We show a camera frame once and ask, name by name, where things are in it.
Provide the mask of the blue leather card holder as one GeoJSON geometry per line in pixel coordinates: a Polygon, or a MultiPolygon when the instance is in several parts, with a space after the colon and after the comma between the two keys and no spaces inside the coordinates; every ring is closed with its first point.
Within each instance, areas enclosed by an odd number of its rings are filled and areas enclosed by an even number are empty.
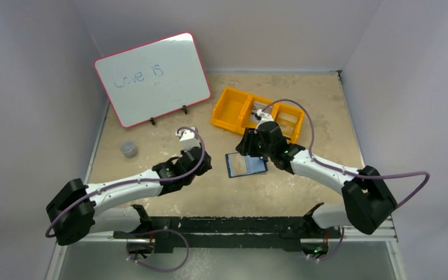
{"type": "Polygon", "coordinates": [[[242,156],[234,152],[225,155],[229,178],[244,177],[268,171],[267,159],[263,157],[242,156]]]}

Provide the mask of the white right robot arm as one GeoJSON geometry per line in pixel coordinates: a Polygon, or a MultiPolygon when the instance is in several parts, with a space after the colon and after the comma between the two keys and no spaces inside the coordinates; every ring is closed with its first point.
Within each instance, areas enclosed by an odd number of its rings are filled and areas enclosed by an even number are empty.
{"type": "Polygon", "coordinates": [[[346,168],[333,162],[322,166],[307,148],[289,142],[273,121],[246,129],[236,151],[242,156],[268,158],[276,168],[312,179],[338,193],[342,197],[340,204],[321,202],[305,215],[315,229],[353,226],[371,235],[396,210],[396,200],[386,183],[369,179],[379,175],[377,169],[346,168]]]}

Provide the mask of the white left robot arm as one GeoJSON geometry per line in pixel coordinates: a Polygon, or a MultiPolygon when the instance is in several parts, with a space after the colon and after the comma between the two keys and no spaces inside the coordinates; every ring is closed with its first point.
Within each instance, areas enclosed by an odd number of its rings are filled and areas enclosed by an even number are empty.
{"type": "Polygon", "coordinates": [[[79,178],[70,180],[45,208],[50,220],[45,236],[55,238],[61,246],[76,243],[99,232],[102,213],[130,201],[180,191],[211,170],[211,160],[205,148],[197,146],[120,180],[96,184],[85,184],[79,178]]]}

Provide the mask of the card in right bin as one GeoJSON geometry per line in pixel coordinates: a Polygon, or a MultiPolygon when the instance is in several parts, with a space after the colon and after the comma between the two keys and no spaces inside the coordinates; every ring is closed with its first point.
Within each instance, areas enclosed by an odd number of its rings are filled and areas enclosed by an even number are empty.
{"type": "Polygon", "coordinates": [[[294,134],[298,118],[291,114],[278,113],[276,122],[281,128],[281,131],[287,137],[291,137],[294,134]]]}

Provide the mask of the card in bin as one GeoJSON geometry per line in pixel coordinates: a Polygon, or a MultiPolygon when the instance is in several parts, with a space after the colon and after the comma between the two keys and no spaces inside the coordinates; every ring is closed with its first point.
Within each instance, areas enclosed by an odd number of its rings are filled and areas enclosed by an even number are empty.
{"type": "Polygon", "coordinates": [[[261,109],[261,110],[271,114],[271,112],[273,110],[273,107],[271,107],[271,106],[268,107],[267,104],[260,103],[258,101],[252,102],[252,104],[251,104],[251,113],[250,113],[250,118],[249,119],[250,119],[251,122],[256,123],[256,124],[258,123],[258,121],[255,119],[254,113],[256,113],[258,109],[261,109]]]}
{"type": "Polygon", "coordinates": [[[294,134],[298,118],[291,114],[278,113],[276,122],[281,128],[281,131],[287,137],[291,137],[294,134]]]}

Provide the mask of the card in middle bin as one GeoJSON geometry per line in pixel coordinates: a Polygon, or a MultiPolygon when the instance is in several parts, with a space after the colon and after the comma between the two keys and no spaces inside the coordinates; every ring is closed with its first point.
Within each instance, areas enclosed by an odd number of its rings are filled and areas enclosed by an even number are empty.
{"type": "Polygon", "coordinates": [[[267,104],[260,103],[258,101],[252,102],[252,104],[251,104],[251,113],[250,113],[250,118],[249,119],[250,119],[251,122],[256,123],[256,124],[258,123],[258,121],[255,119],[254,113],[256,113],[258,109],[261,109],[261,110],[271,114],[271,112],[273,110],[273,107],[271,107],[271,106],[268,107],[267,104]]]}

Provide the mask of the yellow plastic bin tray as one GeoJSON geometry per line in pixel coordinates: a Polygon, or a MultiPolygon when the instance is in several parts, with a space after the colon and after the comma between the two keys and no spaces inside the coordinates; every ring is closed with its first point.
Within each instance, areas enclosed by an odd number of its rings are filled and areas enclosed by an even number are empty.
{"type": "Polygon", "coordinates": [[[270,99],[226,87],[213,109],[211,124],[243,135],[246,128],[255,128],[258,125],[258,112],[262,111],[270,114],[278,123],[289,142],[297,142],[305,113],[297,107],[283,103],[270,105],[271,103],[270,99]]]}

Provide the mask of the small clear plastic cup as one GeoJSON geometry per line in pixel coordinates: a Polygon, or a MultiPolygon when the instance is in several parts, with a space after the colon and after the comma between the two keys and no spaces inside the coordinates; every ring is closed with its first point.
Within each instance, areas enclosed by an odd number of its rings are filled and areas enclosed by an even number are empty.
{"type": "Polygon", "coordinates": [[[137,146],[134,141],[124,141],[121,143],[120,151],[126,158],[133,158],[138,153],[137,146]]]}

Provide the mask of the pink framed whiteboard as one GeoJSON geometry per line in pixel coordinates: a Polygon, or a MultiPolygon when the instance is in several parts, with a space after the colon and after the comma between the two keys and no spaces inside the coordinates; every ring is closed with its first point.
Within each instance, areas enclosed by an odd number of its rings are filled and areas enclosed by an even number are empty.
{"type": "Polygon", "coordinates": [[[101,57],[94,69],[124,128],[185,112],[211,96],[190,32],[101,57]]]}

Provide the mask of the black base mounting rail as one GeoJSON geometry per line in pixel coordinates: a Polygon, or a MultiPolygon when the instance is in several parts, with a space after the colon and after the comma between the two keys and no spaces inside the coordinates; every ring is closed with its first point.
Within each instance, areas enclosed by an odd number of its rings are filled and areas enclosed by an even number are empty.
{"type": "Polygon", "coordinates": [[[153,216],[134,230],[115,231],[115,239],[153,242],[156,253],[175,248],[282,249],[286,252],[328,251],[327,242],[340,230],[321,229],[306,216],[276,217],[178,217],[153,216]]]}

